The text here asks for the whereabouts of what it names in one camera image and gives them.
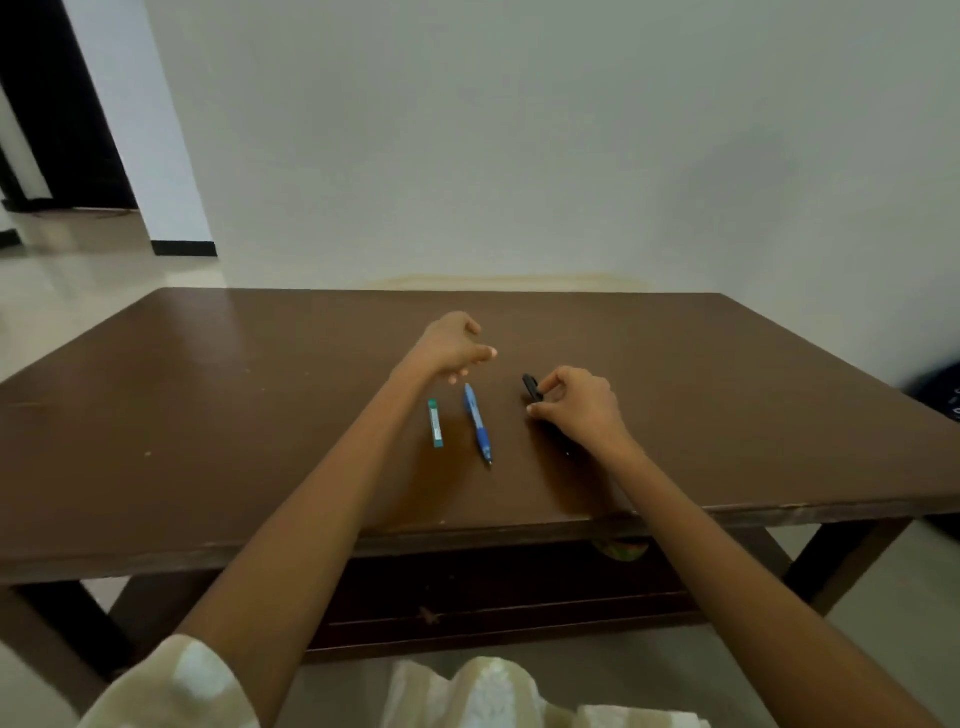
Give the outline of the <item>person's right forearm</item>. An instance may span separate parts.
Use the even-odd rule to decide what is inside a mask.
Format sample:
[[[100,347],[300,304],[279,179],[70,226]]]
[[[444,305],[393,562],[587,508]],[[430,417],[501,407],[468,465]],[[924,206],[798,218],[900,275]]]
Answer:
[[[693,503],[628,434],[609,470],[778,728],[944,728],[872,658]]]

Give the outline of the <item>person's left hand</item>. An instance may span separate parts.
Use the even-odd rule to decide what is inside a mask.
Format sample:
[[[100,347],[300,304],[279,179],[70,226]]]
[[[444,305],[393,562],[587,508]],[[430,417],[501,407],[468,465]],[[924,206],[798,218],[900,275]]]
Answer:
[[[481,325],[464,311],[452,311],[431,322],[397,366],[404,377],[420,384],[448,381],[448,372],[492,361],[493,346],[481,343]]]

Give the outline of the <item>black pen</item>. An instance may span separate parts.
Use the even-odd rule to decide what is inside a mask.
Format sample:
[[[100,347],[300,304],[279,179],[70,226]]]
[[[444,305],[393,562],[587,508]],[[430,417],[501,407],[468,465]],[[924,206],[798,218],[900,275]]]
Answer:
[[[539,382],[534,378],[530,373],[522,374],[522,383],[526,389],[527,395],[531,401],[531,404],[539,404],[545,400],[544,395],[539,390]],[[575,443],[570,441],[570,438],[567,435],[558,429],[558,427],[547,420],[539,420],[540,428],[548,433],[548,436],[555,443],[556,447],[566,456],[571,457],[574,452]]]

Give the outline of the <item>green item under table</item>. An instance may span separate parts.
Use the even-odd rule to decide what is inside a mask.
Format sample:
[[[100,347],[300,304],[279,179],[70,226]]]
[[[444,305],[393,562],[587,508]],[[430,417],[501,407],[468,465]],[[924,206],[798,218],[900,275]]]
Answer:
[[[592,540],[594,549],[606,558],[618,563],[636,563],[640,561],[650,549],[647,540]]]

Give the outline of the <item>person's left forearm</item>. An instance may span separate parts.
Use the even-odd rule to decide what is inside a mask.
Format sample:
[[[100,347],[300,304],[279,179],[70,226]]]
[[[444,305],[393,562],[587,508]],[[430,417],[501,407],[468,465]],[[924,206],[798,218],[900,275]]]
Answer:
[[[408,354],[178,628],[231,669],[261,728],[280,715],[391,449],[436,375],[426,358]]]

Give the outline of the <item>person's right hand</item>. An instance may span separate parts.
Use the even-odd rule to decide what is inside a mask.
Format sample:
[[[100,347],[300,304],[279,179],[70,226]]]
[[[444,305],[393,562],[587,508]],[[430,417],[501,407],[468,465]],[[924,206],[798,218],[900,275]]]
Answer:
[[[547,420],[599,460],[620,453],[636,441],[606,378],[572,366],[560,366],[538,384],[544,402],[560,405],[558,420]]]

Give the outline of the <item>blue pen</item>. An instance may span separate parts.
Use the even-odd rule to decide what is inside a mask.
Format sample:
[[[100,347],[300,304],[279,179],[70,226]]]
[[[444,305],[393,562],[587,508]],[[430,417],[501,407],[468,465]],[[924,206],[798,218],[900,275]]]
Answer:
[[[474,428],[478,450],[486,465],[490,466],[493,464],[493,449],[490,436],[479,410],[474,388],[469,383],[463,386],[463,401],[467,415]]]

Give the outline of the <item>cream patterned garment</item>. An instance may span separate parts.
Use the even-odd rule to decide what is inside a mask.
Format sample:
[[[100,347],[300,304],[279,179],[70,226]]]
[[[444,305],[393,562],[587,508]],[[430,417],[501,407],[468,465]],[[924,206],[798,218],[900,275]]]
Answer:
[[[261,728],[232,670],[193,637],[165,639],[114,682],[78,728]],[[712,728],[694,712],[553,705],[520,665],[468,661],[451,679],[415,661],[390,675],[379,728]]]

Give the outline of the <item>dark bag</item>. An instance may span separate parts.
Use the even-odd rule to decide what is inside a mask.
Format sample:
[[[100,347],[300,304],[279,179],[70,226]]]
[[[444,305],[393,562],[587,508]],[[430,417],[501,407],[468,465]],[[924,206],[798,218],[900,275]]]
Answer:
[[[902,387],[911,399],[960,423],[960,359],[911,379]]]

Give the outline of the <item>black door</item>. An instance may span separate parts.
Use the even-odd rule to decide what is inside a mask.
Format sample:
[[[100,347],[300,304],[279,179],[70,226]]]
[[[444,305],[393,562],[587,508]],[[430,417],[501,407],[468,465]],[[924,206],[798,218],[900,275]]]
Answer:
[[[0,89],[45,185],[27,210],[138,210],[65,0],[0,0]]]

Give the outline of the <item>brown wooden table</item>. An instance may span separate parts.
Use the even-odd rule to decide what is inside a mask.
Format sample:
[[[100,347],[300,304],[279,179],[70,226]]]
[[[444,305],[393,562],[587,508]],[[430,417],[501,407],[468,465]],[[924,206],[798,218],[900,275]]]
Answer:
[[[921,517],[960,513],[960,425],[719,294],[166,288],[0,382],[0,639],[60,690],[161,642],[366,406],[426,323],[466,310],[498,358],[403,426],[308,655],[491,648],[703,617],[522,375],[611,382],[660,467],[829,612]],[[431,437],[438,403],[443,447]]]

